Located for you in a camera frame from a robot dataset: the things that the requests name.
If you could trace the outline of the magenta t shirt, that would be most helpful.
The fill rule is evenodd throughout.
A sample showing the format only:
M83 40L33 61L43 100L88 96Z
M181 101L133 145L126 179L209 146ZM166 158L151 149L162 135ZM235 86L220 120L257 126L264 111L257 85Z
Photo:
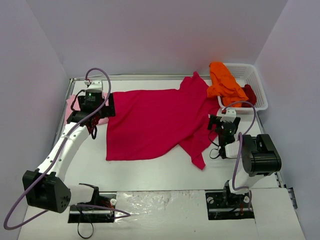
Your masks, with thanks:
M192 164L203 170L202 153L211 144L209 115L220 108L217 98L207 97L208 87L194 72L178 89L114 92L115 116L107 124L106 160L151 160L180 146Z

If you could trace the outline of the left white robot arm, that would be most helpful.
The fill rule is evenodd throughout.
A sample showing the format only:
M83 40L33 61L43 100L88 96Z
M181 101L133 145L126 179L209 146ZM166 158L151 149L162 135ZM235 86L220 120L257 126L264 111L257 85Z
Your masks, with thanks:
M101 197L98 188L85 184L66 185L67 170L82 143L97 136L101 119L116 115L113 94L104 96L101 90L87 89L84 95L74 98L79 109L72 109L64 130L41 165L34 171L26 171L22 183L29 206L63 213L67 207L84 204L89 209L97 208Z

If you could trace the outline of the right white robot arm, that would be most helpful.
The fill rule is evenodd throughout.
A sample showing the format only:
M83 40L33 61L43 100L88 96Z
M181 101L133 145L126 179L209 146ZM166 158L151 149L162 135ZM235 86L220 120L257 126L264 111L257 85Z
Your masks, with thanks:
M241 118L235 113L223 116L209 115L207 129L217 134L218 158L236 159L232 178L225 183L222 202L229 207L240 200L240 195L250 195L251 188L264 177L282 168L281 157L268 134L237 133Z

